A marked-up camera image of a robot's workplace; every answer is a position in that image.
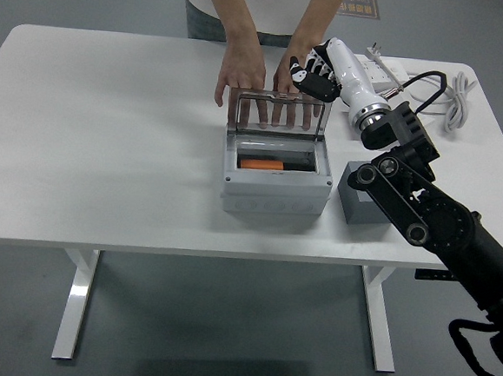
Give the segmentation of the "person's right hand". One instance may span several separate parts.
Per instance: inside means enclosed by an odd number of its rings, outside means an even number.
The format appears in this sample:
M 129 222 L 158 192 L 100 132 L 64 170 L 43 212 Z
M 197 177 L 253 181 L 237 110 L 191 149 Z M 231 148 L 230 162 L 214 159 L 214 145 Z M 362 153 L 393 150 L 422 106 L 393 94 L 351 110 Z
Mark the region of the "person's right hand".
M 255 43 L 229 41 L 222 59 L 222 65 L 215 87 L 214 101 L 218 107 L 223 106 L 223 95 L 226 87 L 233 89 L 264 90 L 265 87 L 265 62 L 263 52 L 257 41 Z M 249 99 L 230 99 L 233 107 L 239 104 L 240 125 L 247 127 L 251 101 Z M 259 127 L 266 129 L 268 126 L 268 105 L 261 100 L 256 101 L 259 116 Z

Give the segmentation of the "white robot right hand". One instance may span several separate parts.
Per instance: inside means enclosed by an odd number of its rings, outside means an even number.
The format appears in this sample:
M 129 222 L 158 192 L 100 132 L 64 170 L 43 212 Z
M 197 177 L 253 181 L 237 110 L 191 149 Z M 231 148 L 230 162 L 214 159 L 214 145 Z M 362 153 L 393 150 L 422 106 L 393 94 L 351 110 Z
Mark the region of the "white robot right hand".
M 375 93 L 359 59 L 338 38 L 313 47 L 305 65 L 291 57 L 289 72 L 300 92 L 322 102 L 340 98 L 349 107 L 348 117 L 354 123 L 390 110 L 387 100 Z

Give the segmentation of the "person's left hand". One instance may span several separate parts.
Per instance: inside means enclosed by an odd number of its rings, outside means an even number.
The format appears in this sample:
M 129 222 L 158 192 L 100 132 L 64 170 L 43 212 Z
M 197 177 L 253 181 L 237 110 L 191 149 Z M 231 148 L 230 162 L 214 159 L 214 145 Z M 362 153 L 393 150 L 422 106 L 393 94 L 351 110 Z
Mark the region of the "person's left hand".
M 298 89 L 292 83 L 292 76 L 290 75 L 290 59 L 295 56 L 299 62 L 305 63 L 306 57 L 310 48 L 295 46 L 293 44 L 286 48 L 284 55 L 281 57 L 281 61 L 275 71 L 273 78 L 273 91 L 277 91 L 282 94 L 293 94 L 298 93 Z M 283 105 L 274 104 L 272 111 L 272 126 L 278 126 L 281 123 L 281 113 L 286 109 L 286 125 L 288 128 L 292 128 L 295 125 L 295 106 L 294 105 Z M 310 124 L 312 122 L 311 115 L 314 112 L 314 108 L 309 104 L 303 105 L 302 112 L 302 128 L 304 130 L 310 129 Z

